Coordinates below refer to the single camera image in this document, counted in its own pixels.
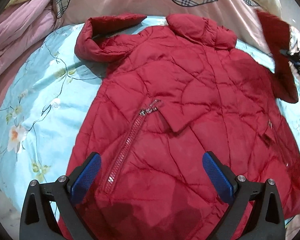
jacket sleeve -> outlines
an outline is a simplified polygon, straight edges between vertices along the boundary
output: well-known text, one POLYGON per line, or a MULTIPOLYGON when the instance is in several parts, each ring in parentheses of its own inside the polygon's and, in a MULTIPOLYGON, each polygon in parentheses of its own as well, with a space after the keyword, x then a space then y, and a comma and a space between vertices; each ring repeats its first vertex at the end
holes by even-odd
POLYGON ((289 50, 290 26, 267 12, 257 10, 257 14, 275 63, 274 74, 270 71, 268 73, 274 96, 288 103, 297 103, 298 91, 289 61, 280 53, 280 49, 289 50))

pink duvet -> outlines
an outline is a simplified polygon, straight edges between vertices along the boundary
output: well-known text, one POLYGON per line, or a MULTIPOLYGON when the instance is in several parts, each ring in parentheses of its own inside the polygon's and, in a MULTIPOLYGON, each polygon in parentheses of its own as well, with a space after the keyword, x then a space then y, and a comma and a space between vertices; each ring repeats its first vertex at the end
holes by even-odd
POLYGON ((0 15, 0 75, 23 52, 53 31, 51 0, 30 0, 0 15))

zipper pull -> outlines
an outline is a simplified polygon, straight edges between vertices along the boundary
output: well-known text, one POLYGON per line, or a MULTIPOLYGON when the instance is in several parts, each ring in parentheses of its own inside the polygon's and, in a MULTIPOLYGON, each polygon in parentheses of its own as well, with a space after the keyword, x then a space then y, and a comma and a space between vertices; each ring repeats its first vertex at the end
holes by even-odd
POLYGON ((149 105, 148 109, 142 109, 139 114, 145 116, 145 115, 150 114, 150 113, 152 113, 154 111, 157 111, 158 110, 158 106, 155 106, 155 105, 158 105, 157 104, 158 102, 162 103, 161 100, 156 99, 155 101, 153 101, 151 103, 151 105, 149 105))

white flower print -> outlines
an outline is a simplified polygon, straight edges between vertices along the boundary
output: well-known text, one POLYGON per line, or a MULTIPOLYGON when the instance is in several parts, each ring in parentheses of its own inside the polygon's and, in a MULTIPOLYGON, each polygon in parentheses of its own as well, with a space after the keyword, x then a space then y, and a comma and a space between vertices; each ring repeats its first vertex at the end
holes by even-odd
POLYGON ((50 103, 51 107, 54 109, 58 109, 60 108, 60 99, 59 98, 55 98, 51 101, 50 103))
POLYGON ((168 25, 167 20, 166 19, 159 19, 158 20, 158 25, 162 25, 162 26, 168 25))
POLYGON ((12 118, 13 118, 13 119, 16 119, 17 116, 18 116, 17 113, 16 113, 15 111, 13 111, 13 112, 12 112, 12 118))
POLYGON ((28 130, 22 125, 13 125, 9 131, 7 151, 10 152, 13 149, 15 153, 18 153, 20 150, 20 145, 26 139, 27 134, 28 130))
POLYGON ((53 64, 55 64, 57 61, 54 59, 52 61, 50 61, 49 66, 52 66, 53 64))
POLYGON ((28 90, 26 89, 25 91, 23 91, 20 95, 19 95, 19 98, 24 98, 28 95, 28 90))
POLYGON ((79 28, 79 26, 78 26, 78 25, 75 25, 75 26, 73 26, 71 29, 72 29, 73 31, 76 31, 78 28, 79 28))

blue gripper pad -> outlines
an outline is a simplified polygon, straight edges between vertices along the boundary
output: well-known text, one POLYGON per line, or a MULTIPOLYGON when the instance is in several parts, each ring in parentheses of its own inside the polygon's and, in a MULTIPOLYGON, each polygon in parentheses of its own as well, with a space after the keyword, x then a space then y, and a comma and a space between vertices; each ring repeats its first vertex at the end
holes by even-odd
POLYGON ((233 187, 209 153, 203 155, 202 165, 221 200, 229 205, 233 204, 233 187))
POLYGON ((73 205, 81 203, 101 168, 101 156, 95 154, 78 176, 70 190, 70 201, 73 205))

